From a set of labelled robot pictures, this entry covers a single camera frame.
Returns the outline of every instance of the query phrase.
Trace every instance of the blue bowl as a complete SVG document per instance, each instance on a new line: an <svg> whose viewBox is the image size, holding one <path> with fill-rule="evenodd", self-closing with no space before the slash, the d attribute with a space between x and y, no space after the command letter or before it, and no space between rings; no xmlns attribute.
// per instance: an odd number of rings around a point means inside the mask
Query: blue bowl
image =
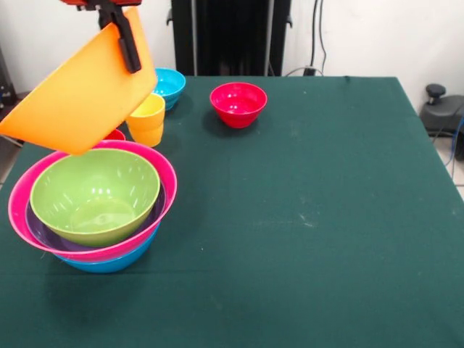
<svg viewBox="0 0 464 348"><path fill-rule="evenodd" d="M153 93L165 99L166 111L171 110L179 100L186 86L186 78L177 70L167 67L157 67L155 71L158 77L158 84L154 88Z"/></svg>
<svg viewBox="0 0 464 348"><path fill-rule="evenodd" d="M144 254L144 252L149 248L150 244L153 242L154 237L157 235L158 228L160 225L158 225L154 231L153 234L140 246L135 248L132 252L129 252L128 254L117 257L115 259L107 260L107 261L102 261L102 262L80 262L80 261L74 261L74 260L69 260L63 256L56 255L59 259L63 260L66 262L68 265L73 266L74 268L77 268L78 270L83 270L84 272L90 272L90 273L113 273L117 272L119 270L123 270L124 268L132 265L135 261L137 261L140 256Z"/></svg>

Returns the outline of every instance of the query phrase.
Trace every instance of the red bowl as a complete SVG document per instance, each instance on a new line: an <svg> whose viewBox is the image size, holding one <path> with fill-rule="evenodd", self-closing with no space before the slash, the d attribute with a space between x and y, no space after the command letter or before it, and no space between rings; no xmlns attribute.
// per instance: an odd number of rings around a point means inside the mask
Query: red bowl
<svg viewBox="0 0 464 348"><path fill-rule="evenodd" d="M105 136L104 140L125 140L125 135L119 129L115 129Z"/></svg>
<svg viewBox="0 0 464 348"><path fill-rule="evenodd" d="M245 128L257 119L268 102L260 87L245 82L225 83L210 94L211 105L229 127Z"/></svg>

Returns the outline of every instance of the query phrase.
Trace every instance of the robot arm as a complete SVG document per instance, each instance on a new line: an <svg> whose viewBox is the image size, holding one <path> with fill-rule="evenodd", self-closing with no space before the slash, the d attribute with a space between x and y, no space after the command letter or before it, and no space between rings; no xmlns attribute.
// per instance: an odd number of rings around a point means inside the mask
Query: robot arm
<svg viewBox="0 0 464 348"><path fill-rule="evenodd" d="M99 12L99 25L103 29L110 23L114 23L119 30L118 39L125 66L130 73L136 73L141 69L136 42L134 41L131 24L123 14L124 6L138 6L142 0L61 0L62 2L77 6L79 11Z"/></svg>

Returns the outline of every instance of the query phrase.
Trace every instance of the purple bowl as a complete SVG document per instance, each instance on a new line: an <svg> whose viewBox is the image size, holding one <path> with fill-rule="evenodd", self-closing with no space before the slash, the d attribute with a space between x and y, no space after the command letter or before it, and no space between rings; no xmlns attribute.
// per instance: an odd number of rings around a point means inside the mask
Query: purple bowl
<svg viewBox="0 0 464 348"><path fill-rule="evenodd" d="M152 211L145 219L145 221L137 228L137 230L132 233L128 238L131 236L145 230L149 227L161 214L163 208L165 207L165 188L161 184L159 188L159 193L156 202L152 208ZM26 209L26 223L30 229L30 232L43 244L47 245L49 248L58 249L63 252L84 252L88 250L95 250L98 248L93 248L90 246L83 246L80 244L73 243L68 241L67 239L58 236L55 232L53 232L50 228L48 228L45 224L43 224L34 214L32 211L32 207L30 206L30 202L28 203L28 208Z"/></svg>

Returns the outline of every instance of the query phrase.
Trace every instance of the floor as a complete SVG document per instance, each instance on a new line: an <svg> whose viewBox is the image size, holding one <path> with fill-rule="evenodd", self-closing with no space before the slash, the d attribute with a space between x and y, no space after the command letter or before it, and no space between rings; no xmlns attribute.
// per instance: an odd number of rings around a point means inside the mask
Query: floor
<svg viewBox="0 0 464 348"><path fill-rule="evenodd" d="M20 148L18 146L0 136L0 190L19 153Z"/></svg>

